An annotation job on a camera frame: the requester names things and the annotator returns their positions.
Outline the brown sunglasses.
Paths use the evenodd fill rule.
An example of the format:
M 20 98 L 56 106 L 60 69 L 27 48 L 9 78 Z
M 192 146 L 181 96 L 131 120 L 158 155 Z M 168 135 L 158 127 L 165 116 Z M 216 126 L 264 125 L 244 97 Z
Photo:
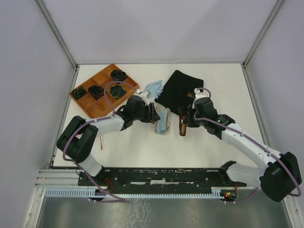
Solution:
M 186 135 L 187 124 L 184 121 L 186 120 L 187 112 L 187 108 L 184 106 L 178 108 L 180 136 Z

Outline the light blue cleaning cloth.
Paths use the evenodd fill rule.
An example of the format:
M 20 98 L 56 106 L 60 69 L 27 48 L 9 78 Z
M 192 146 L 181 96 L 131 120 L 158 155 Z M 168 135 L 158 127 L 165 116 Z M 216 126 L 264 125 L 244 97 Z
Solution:
M 168 118 L 168 110 L 163 109 L 159 113 L 160 120 L 157 122 L 155 130 L 158 134 L 165 134 L 167 132 L 167 118 Z

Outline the marble pattern glasses case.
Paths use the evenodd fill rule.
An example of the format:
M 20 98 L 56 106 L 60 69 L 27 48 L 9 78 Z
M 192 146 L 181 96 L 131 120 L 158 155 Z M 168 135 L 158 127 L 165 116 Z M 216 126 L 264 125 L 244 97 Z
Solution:
M 163 108 L 163 107 L 157 106 L 157 107 L 156 107 L 156 112 L 157 112 L 157 114 L 159 115 L 160 111 L 163 110 L 163 109 L 167 109 L 167 110 L 168 110 L 168 118 L 167 118 L 167 127 L 168 127 L 168 128 L 167 128 L 167 132 L 166 132 L 166 133 L 168 133 L 169 130 L 170 130 L 170 125 L 171 125 L 171 111 L 170 111 L 170 109 L 169 109 L 169 108 Z M 153 124 L 153 129 L 154 129 L 155 132 L 156 132 L 155 127 L 156 127 L 157 122 L 158 122 L 158 121 L 156 121 L 156 122 Z

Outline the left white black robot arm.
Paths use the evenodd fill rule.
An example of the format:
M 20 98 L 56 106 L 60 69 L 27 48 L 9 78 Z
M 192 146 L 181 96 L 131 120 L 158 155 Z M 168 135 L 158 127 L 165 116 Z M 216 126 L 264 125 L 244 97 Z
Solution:
M 95 139 L 104 134 L 123 131 L 131 127 L 134 121 L 154 123 L 160 119 L 154 103 L 147 104 L 142 97 L 132 95 L 113 115 L 89 120 L 74 116 L 56 146 L 62 151 L 64 159 L 69 157 L 89 174 L 88 178 L 94 185 L 101 185 L 105 180 L 103 166 L 91 154 Z

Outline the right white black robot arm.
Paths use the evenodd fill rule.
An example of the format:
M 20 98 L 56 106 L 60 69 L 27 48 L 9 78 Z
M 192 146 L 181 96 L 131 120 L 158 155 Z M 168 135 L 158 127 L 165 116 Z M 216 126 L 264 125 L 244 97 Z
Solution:
M 182 123 L 187 127 L 204 127 L 211 135 L 234 146 L 256 167 L 225 163 L 218 173 L 218 181 L 228 186 L 242 182 L 261 189 L 271 200 L 280 202 L 286 196 L 302 195 L 297 158 L 290 152 L 281 153 L 258 142 L 246 133 L 230 116 L 218 114 L 208 97 L 199 98 L 186 107 Z

